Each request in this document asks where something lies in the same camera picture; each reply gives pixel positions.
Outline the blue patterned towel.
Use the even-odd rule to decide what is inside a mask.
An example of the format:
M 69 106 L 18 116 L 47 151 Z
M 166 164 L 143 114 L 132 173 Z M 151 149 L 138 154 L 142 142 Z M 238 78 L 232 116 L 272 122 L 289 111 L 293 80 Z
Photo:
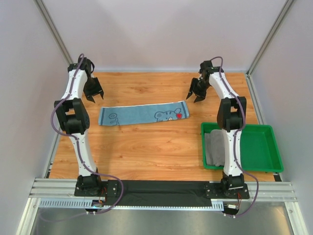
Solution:
M 185 101 L 133 106 L 101 107 L 100 126 L 122 126 L 189 118 Z

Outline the grey terry towel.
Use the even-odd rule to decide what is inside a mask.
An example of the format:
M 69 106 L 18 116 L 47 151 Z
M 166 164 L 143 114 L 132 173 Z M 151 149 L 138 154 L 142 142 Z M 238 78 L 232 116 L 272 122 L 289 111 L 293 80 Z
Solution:
M 224 166 L 225 148 L 222 130 L 212 130 L 204 134 L 205 159 L 209 166 Z

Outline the green plastic tray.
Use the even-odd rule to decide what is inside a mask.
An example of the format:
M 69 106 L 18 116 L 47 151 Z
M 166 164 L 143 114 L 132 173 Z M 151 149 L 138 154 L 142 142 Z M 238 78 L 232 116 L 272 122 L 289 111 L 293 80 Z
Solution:
M 245 171 L 284 171 L 271 126 L 246 125 L 241 134 L 241 166 Z

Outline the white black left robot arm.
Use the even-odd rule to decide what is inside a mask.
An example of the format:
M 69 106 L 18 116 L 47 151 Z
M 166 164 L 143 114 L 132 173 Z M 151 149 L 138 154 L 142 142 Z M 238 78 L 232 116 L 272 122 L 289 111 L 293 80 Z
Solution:
M 90 118 L 83 104 L 82 96 L 95 102 L 94 96 L 104 96 L 97 77 L 93 75 L 94 63 L 80 54 L 77 63 L 67 68 L 67 88 L 60 100 L 54 102 L 50 122 L 60 135 L 71 140 L 78 162 L 79 176 L 75 196 L 99 196 L 103 192 L 101 177 L 93 160 L 88 139 Z

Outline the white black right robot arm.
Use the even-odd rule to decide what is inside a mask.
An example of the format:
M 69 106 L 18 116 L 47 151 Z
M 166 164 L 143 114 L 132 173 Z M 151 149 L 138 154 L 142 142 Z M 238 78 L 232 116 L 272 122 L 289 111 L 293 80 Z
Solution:
M 217 124 L 224 138 L 224 169 L 217 193 L 230 196 L 244 191 L 244 171 L 241 167 L 241 132 L 246 125 L 246 98 L 239 96 L 226 79 L 222 66 L 215 67 L 212 59 L 200 64 L 199 78 L 193 78 L 186 98 L 195 95 L 194 102 L 205 100 L 213 87 L 220 99 Z

